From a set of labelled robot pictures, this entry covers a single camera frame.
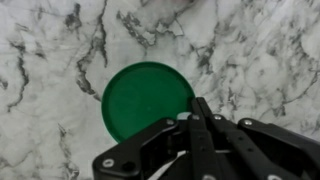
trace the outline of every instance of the green lid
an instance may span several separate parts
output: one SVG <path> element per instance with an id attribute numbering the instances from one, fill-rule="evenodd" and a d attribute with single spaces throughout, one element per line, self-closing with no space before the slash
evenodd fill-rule
<path id="1" fill-rule="evenodd" d="M 121 142 L 155 121 L 190 111 L 194 92 L 181 74 L 156 62 L 133 64 L 116 74 L 102 98 L 104 123 Z"/>

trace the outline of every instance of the black metal bracket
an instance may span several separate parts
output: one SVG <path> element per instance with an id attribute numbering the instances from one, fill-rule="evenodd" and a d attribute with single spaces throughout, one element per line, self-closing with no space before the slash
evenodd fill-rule
<path id="1" fill-rule="evenodd" d="M 163 118 L 99 155 L 94 179 L 145 180 L 170 161 L 160 180 L 320 179 L 318 142 L 253 119 L 236 125 L 203 98 L 190 103 L 188 120 Z"/>

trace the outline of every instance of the screw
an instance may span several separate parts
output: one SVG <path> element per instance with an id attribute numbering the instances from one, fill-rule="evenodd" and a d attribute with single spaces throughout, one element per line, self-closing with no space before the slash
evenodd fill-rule
<path id="1" fill-rule="evenodd" d="M 194 119 L 194 120 L 200 120 L 200 117 L 199 117 L 199 115 L 193 114 L 193 115 L 192 115 L 192 119 Z"/>
<path id="2" fill-rule="evenodd" d="M 244 120 L 244 124 L 250 126 L 250 125 L 252 125 L 252 121 L 250 121 L 250 120 Z"/>
<path id="3" fill-rule="evenodd" d="M 277 176 L 277 175 L 274 175 L 274 174 L 270 174 L 268 176 L 268 180 L 282 180 L 281 177 Z"/>
<path id="4" fill-rule="evenodd" d="M 216 178 L 209 174 L 206 174 L 203 176 L 202 180 L 216 180 Z"/>
<path id="5" fill-rule="evenodd" d="M 113 159 L 106 159 L 102 162 L 102 166 L 105 168 L 111 168 L 114 165 Z"/>
<path id="6" fill-rule="evenodd" d="M 167 119 L 167 124 L 168 125 L 174 125 L 174 121 L 172 119 Z"/>
<path id="7" fill-rule="evenodd" d="M 213 116 L 215 120 L 221 120 L 221 116 L 220 115 L 214 115 Z"/>

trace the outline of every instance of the marble surface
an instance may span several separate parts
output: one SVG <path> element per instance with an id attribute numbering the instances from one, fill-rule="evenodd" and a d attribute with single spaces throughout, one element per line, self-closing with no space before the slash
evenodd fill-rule
<path id="1" fill-rule="evenodd" d="M 183 74 L 215 113 L 320 141 L 319 0 L 0 0 L 0 179 L 89 180 L 127 65 Z"/>

